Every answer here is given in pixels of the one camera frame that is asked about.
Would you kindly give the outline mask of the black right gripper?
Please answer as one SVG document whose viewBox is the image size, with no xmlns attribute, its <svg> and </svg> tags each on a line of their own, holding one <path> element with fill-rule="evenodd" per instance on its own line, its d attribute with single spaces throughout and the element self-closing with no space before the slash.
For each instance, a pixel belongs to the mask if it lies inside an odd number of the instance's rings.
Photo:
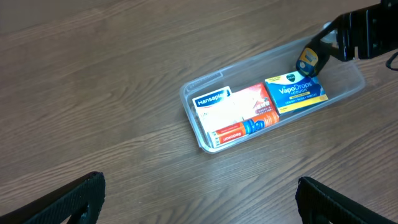
<svg viewBox="0 0 398 224">
<path fill-rule="evenodd" d="M 330 52 L 337 43 L 338 48 Z M 325 23 L 306 47 L 317 56 L 312 77 L 319 75 L 331 56 L 347 62 L 354 57 L 371 59 L 396 50 L 397 0 L 381 0 L 379 4 L 338 16 Z"/>
</svg>

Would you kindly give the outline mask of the white Hansaplast plaster box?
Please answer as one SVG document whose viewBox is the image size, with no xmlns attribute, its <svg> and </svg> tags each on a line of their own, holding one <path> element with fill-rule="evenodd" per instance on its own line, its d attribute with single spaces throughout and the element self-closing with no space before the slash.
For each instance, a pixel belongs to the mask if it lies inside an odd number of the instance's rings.
<svg viewBox="0 0 398 224">
<path fill-rule="evenodd" d="M 229 86 L 193 98 L 192 101 L 205 134 L 243 120 Z"/>
</svg>

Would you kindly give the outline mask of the red medicine box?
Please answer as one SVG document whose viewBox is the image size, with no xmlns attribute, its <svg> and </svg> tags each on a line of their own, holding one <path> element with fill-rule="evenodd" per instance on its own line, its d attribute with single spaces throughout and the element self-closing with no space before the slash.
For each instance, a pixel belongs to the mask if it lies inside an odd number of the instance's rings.
<svg viewBox="0 0 398 224">
<path fill-rule="evenodd" d="M 231 95 L 233 121 L 235 123 L 269 113 L 271 124 L 279 121 L 274 104 L 263 83 L 257 83 Z"/>
</svg>

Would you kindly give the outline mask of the dark brown bottle white cap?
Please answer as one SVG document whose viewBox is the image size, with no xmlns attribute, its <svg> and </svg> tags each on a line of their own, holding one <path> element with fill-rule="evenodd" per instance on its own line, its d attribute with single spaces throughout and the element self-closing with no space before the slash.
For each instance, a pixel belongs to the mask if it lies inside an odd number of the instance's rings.
<svg viewBox="0 0 398 224">
<path fill-rule="evenodd" d="M 330 52 L 333 53 L 335 47 L 332 47 L 330 49 Z M 305 76 L 305 77 L 310 77 L 313 78 L 313 65 L 317 61 L 317 56 L 315 52 L 307 48 L 306 46 L 303 48 L 299 58 L 297 59 L 296 62 L 296 69 L 299 72 L 299 74 Z"/>
</svg>

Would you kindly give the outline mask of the orange tablet tube white cap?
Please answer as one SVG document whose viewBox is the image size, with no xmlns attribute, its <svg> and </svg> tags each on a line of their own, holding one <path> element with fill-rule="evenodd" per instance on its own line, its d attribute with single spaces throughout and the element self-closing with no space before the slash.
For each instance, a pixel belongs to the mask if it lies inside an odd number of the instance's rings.
<svg viewBox="0 0 398 224">
<path fill-rule="evenodd" d="M 278 122 L 278 113 L 276 111 L 269 111 L 216 131 L 212 131 L 208 133 L 208 137 L 213 147 L 219 147 L 231 141 L 241 139 L 247 135 L 254 134 Z"/>
</svg>

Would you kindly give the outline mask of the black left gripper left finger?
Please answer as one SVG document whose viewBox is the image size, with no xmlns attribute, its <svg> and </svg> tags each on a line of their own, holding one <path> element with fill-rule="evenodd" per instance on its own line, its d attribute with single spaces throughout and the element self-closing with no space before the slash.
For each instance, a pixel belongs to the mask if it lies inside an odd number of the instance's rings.
<svg viewBox="0 0 398 224">
<path fill-rule="evenodd" d="M 89 223 L 97 222 L 105 200 L 102 172 L 90 172 L 13 212 L 1 223 Z"/>
</svg>

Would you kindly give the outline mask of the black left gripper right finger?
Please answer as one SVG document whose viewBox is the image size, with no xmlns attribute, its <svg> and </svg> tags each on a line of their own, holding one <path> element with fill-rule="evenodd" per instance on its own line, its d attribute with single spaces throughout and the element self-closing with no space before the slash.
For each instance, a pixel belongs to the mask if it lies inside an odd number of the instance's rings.
<svg viewBox="0 0 398 224">
<path fill-rule="evenodd" d="M 301 177 L 295 194 L 303 224 L 396 224 L 311 177 Z"/>
</svg>

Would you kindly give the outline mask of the blue yellow VapoDrops box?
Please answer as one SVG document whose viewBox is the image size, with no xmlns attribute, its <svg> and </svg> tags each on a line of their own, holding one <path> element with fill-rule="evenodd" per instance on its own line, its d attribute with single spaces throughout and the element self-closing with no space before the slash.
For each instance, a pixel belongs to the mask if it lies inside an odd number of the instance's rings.
<svg viewBox="0 0 398 224">
<path fill-rule="evenodd" d="M 328 100 L 318 78 L 305 77 L 299 72 L 267 78 L 265 84 L 279 114 L 286 114 Z"/>
</svg>

